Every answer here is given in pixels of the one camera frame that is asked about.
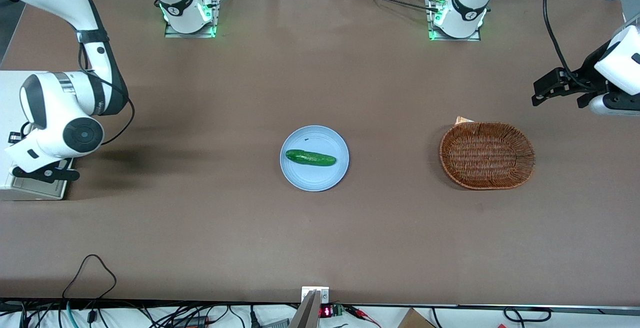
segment brown wicker basket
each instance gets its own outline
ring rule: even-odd
[[[439,156],[446,174],[467,189],[512,189],[533,174],[531,142],[500,122],[466,122],[442,137]]]

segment light blue plate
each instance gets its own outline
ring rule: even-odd
[[[333,166],[320,167],[298,164],[288,159],[289,150],[304,150],[334,156]],[[331,128],[306,126],[293,132],[282,145],[280,168],[292,185],[304,191],[319,192],[329,189],[345,176],[349,167],[349,149],[345,140]]]

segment table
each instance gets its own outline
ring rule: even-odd
[[[79,160],[68,201],[3,203],[0,296],[58,297],[88,253],[111,298],[638,306],[639,121],[575,97],[532,107],[557,66],[542,0],[491,0],[479,43],[429,41],[425,13],[379,0],[229,0],[215,39],[165,39],[153,0],[94,0],[137,108]],[[408,0],[419,3],[419,0]],[[571,67],[622,23],[620,2],[550,0]],[[71,70],[68,25],[28,7],[2,69]],[[128,110],[101,118],[107,136]],[[533,177],[472,192],[438,146],[457,115],[517,126]],[[302,192],[282,142],[349,145],[342,182]],[[109,286],[97,262],[70,293]]]

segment green cucumber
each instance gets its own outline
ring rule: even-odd
[[[302,150],[289,150],[285,153],[286,157],[298,164],[309,164],[311,166],[333,166],[336,164],[336,158],[322,153],[307,152]]]

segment red digital display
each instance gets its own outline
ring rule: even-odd
[[[332,309],[331,305],[322,305],[320,307],[320,312],[318,312],[318,317],[320,317],[320,318],[333,317],[333,309]]]

